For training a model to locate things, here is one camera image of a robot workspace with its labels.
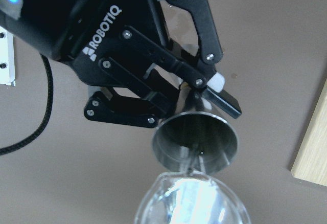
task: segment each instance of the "transparent glass container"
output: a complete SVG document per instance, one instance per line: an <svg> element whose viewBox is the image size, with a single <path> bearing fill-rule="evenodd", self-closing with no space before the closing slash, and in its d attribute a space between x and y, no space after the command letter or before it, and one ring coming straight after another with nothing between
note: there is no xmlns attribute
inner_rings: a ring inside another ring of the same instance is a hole
<svg viewBox="0 0 327 224"><path fill-rule="evenodd" d="M239 198L201 172L163 173L143 198L134 224L251 224Z"/></svg>

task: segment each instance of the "black cable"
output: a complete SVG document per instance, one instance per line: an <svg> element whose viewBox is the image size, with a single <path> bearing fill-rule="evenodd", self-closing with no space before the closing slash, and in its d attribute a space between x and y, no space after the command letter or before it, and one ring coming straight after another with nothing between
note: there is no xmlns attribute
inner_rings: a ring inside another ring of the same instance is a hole
<svg viewBox="0 0 327 224"><path fill-rule="evenodd" d="M40 126L30 136L26 137L20 142L17 142L16 144L4 148L0 148L0 155L9 154L30 144L44 131L45 127L49 122L51 116L51 110L52 110L52 102L53 102L53 78L52 78L51 66L48 58L46 58L42 54L41 54L41 58L45 67L46 77L48 79L48 100L46 102L46 109L45 109L43 120Z"/></svg>

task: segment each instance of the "robotiq logo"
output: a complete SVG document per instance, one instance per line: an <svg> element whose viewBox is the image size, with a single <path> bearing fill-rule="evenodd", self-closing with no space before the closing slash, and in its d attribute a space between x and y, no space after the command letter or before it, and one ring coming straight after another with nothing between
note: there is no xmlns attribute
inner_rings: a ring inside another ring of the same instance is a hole
<svg viewBox="0 0 327 224"><path fill-rule="evenodd" d="M110 25L114 23L116 16L118 16L121 12L122 10L118 6L112 5L109 9L109 12L107 12L106 16L104 16L103 21L100 23L99 28L96 30L96 33L93 35L92 41L88 43L87 47L83 48L83 53L90 56L90 60L96 60L97 55L95 52L102 42L102 38L106 36L106 33L110 30Z"/></svg>

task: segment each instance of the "bolt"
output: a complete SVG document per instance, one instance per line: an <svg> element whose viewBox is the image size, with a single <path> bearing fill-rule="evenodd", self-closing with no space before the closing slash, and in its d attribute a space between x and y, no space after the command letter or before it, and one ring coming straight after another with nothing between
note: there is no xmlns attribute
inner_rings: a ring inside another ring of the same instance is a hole
<svg viewBox="0 0 327 224"><path fill-rule="evenodd" d="M0 69L5 69L7 68L7 64L6 63L1 63L0 64Z"/></svg>
<svg viewBox="0 0 327 224"><path fill-rule="evenodd" d="M94 116L94 110L87 110L86 113L90 117L93 117Z"/></svg>
<svg viewBox="0 0 327 224"><path fill-rule="evenodd" d="M208 54L206 56L207 61L213 61L214 58L215 58L215 56L213 54Z"/></svg>
<svg viewBox="0 0 327 224"><path fill-rule="evenodd" d="M155 122L155 119L154 118L148 118L148 123L153 124L154 122Z"/></svg>
<svg viewBox="0 0 327 224"><path fill-rule="evenodd" d="M92 101L92 105L93 105L93 106L99 106L99 102L98 102L97 100L93 100L93 101Z"/></svg>
<svg viewBox="0 0 327 224"><path fill-rule="evenodd" d="M131 39L132 37L132 33L130 31L123 31L123 37L126 39L126 40L129 40Z"/></svg>
<svg viewBox="0 0 327 224"><path fill-rule="evenodd" d="M110 68L111 67L111 63L109 60L105 60L103 63L102 63L102 66L106 69Z"/></svg>
<svg viewBox="0 0 327 224"><path fill-rule="evenodd" d="M201 86L202 84L203 84L203 80L202 79L197 79L196 81L195 81L195 84L197 85L197 86Z"/></svg>

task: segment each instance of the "wooden board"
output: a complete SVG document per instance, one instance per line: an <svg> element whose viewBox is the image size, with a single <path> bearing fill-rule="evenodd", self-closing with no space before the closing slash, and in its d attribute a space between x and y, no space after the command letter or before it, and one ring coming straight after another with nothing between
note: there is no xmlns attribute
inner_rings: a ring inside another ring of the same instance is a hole
<svg viewBox="0 0 327 224"><path fill-rule="evenodd" d="M327 82L291 172L295 178L327 186Z"/></svg>

